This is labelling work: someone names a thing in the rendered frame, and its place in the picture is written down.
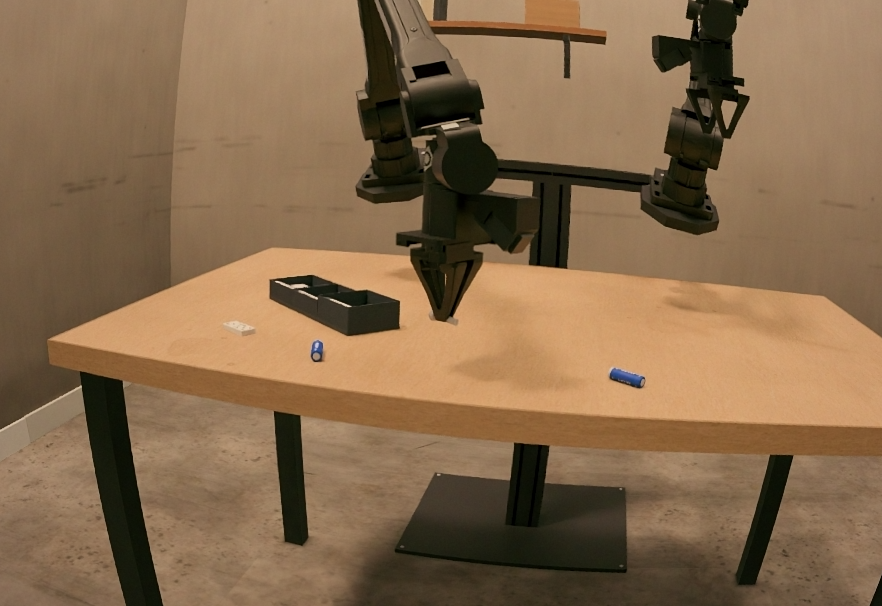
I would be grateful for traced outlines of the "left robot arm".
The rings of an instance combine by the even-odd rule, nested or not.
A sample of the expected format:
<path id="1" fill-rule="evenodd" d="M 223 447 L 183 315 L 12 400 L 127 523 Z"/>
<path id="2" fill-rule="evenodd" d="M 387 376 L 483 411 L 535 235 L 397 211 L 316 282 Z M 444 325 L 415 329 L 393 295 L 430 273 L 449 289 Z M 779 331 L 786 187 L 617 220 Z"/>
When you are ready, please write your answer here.
<path id="1" fill-rule="evenodd" d="M 725 49 L 727 44 L 733 44 L 737 15 L 743 15 L 749 0 L 711 0 L 709 3 L 710 0 L 688 0 L 686 19 L 693 20 L 690 40 L 652 36 L 652 57 L 661 73 L 690 61 L 692 73 L 723 74 L 723 50 L 717 43 L 725 43 Z M 724 142 L 717 121 L 715 123 L 711 134 L 703 133 L 688 95 L 681 109 L 672 107 L 664 147 L 664 153 L 671 156 L 670 164 L 668 170 L 664 170 L 662 181 L 651 179 L 653 205 L 712 220 L 714 209 L 706 193 L 705 179 L 708 168 L 718 169 Z"/>

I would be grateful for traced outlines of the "beige bolt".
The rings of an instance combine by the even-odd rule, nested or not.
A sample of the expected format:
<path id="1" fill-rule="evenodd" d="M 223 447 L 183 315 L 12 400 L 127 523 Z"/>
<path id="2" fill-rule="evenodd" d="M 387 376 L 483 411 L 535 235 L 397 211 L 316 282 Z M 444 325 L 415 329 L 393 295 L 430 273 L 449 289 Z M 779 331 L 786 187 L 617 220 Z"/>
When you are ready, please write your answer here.
<path id="1" fill-rule="evenodd" d="M 429 318 L 430 318 L 430 320 L 432 320 L 432 321 L 436 321 L 432 309 L 431 309 L 430 312 L 429 312 Z M 449 324 L 452 324 L 452 325 L 457 326 L 458 323 L 459 323 L 459 319 L 449 316 L 449 318 L 447 319 L 447 322 L 446 322 L 446 323 L 449 323 Z"/>

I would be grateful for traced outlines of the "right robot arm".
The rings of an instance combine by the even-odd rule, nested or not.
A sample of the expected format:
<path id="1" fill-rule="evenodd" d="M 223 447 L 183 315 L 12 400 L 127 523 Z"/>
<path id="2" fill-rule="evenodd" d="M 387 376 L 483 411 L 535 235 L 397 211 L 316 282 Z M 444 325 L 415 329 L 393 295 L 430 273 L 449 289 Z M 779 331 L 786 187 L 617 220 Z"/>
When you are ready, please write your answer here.
<path id="1" fill-rule="evenodd" d="M 539 230 L 540 198 L 487 190 L 498 160 L 478 127 L 478 82 L 435 36 L 418 0 L 357 4 L 367 67 L 357 108 L 364 140 L 375 143 L 362 187 L 443 184 L 455 191 L 431 189 L 430 236 L 489 235 L 503 252 L 522 253 Z M 419 160 L 411 138 L 432 135 Z"/>

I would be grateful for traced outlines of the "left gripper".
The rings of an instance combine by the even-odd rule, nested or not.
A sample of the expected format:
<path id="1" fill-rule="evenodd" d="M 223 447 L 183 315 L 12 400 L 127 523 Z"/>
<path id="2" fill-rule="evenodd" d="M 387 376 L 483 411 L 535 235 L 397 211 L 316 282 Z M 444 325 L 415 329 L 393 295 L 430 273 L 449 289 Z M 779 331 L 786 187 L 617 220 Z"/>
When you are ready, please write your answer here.
<path id="1" fill-rule="evenodd" d="M 733 46 L 726 45 L 725 49 L 725 43 L 717 44 L 722 45 L 723 74 L 726 76 L 710 72 L 690 73 L 690 81 L 698 82 L 698 86 L 697 89 L 686 88 L 686 93 L 697 115 L 703 133 L 711 134 L 717 120 L 722 138 L 731 139 L 737 123 L 750 100 L 750 96 L 739 94 L 738 89 L 734 89 L 734 85 L 744 87 L 744 78 L 733 77 Z M 697 98 L 710 99 L 711 101 L 712 112 L 708 125 L 705 123 Z M 723 100 L 737 103 L 728 129 L 726 129 L 721 109 Z"/>

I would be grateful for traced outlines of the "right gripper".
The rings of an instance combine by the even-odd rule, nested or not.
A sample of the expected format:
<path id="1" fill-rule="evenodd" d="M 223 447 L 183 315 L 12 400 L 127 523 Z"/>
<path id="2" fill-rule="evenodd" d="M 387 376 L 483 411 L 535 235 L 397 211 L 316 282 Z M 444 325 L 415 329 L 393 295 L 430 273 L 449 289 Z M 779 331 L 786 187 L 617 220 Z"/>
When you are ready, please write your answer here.
<path id="1" fill-rule="evenodd" d="M 455 191 L 442 184 L 424 184 L 422 231 L 396 233 L 396 245 L 410 247 L 410 262 L 427 294 L 434 317 L 447 322 L 483 265 L 483 252 L 474 246 L 496 245 L 489 236 L 448 239 L 429 235 L 431 189 Z M 418 242 L 415 242 L 418 241 Z M 446 285 L 445 285 L 446 274 Z"/>

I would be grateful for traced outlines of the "white domino with black pips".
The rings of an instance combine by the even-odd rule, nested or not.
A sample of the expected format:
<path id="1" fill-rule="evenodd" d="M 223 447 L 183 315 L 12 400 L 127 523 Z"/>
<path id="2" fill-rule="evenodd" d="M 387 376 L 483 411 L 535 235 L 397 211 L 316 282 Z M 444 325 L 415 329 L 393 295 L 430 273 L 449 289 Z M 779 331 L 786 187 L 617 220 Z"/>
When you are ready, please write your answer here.
<path id="1" fill-rule="evenodd" d="M 240 336 L 256 333 L 256 328 L 248 326 L 238 321 L 223 323 L 223 329 L 233 332 Z"/>

